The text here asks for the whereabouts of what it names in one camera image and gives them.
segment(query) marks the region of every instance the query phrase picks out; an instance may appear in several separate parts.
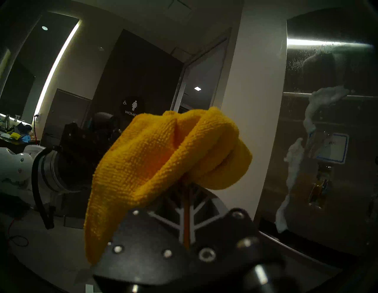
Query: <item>wall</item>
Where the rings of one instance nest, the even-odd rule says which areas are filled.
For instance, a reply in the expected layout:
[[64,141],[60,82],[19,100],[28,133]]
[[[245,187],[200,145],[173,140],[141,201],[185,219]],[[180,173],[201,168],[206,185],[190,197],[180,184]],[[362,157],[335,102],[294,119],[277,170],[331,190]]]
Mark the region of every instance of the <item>wall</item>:
[[123,30],[98,83],[90,115],[116,115],[121,130],[134,115],[162,115],[172,104],[182,67],[183,63],[170,54]]
[[[242,14],[242,9],[243,9],[243,2],[242,1],[240,1],[239,3],[235,2],[235,9],[232,16],[233,22],[231,26],[231,33],[228,40],[226,55],[223,61],[223,67],[222,67],[222,71],[219,77],[217,90],[215,92],[214,100],[212,104],[213,106],[218,107],[219,109],[222,107],[222,102],[225,96],[227,81],[228,81],[228,77],[231,70],[232,59],[234,57],[234,51],[235,51],[236,40],[237,40],[237,36],[239,32],[240,17]],[[209,29],[206,35],[206,38],[209,40],[212,38],[213,35],[214,35],[214,32],[212,31],[212,29]]]
[[214,191],[227,207],[242,207],[253,218],[276,133],[286,63],[286,20],[342,1],[245,0],[221,110],[233,119],[253,154],[244,177]]

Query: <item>restroom sign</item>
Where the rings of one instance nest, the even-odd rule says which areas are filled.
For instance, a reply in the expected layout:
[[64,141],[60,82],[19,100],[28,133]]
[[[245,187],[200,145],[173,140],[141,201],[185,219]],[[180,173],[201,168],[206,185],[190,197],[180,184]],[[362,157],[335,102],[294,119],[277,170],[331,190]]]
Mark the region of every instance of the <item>restroom sign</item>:
[[119,108],[121,115],[133,118],[138,114],[144,113],[144,100],[141,97],[130,96],[122,99]]
[[324,141],[320,153],[317,155],[318,160],[344,164],[349,144],[349,135],[344,133],[334,133],[332,137]]

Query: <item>dark door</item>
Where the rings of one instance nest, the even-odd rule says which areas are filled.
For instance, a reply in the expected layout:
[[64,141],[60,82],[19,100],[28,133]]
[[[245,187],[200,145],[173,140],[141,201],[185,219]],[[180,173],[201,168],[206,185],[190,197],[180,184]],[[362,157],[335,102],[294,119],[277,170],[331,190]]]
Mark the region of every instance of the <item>dark door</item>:
[[58,145],[66,124],[75,122],[81,127],[89,104],[89,99],[57,89],[47,116],[41,145],[45,147]]
[[121,118],[125,129],[135,115],[170,109],[183,63],[146,40],[123,30],[102,73],[90,114]]

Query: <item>yellow microfiber cloth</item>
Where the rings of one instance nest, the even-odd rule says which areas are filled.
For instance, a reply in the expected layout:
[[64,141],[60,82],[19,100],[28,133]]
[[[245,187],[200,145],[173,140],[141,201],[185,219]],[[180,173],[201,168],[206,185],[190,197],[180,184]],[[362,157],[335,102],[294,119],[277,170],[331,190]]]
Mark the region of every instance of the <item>yellow microfiber cloth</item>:
[[19,135],[18,133],[13,132],[11,134],[11,138],[13,138],[14,140],[18,140],[20,137],[21,137],[21,135]]
[[99,261],[128,209],[148,205],[178,180],[227,188],[251,160],[237,126],[218,108],[136,116],[93,175],[84,224],[88,261]]

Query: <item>floor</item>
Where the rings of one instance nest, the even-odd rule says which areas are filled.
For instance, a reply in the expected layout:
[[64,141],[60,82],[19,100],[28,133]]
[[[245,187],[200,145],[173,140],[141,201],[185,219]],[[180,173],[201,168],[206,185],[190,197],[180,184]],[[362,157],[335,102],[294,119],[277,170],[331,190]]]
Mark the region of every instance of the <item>floor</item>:
[[[0,214],[4,227],[12,220]],[[54,223],[54,229],[46,230],[39,213],[28,212],[12,225],[10,235],[26,237],[29,246],[19,247],[10,242],[12,254],[42,279],[64,291],[84,293],[85,285],[92,284],[94,292],[100,292],[85,257],[84,230],[64,227],[60,217],[55,217]]]

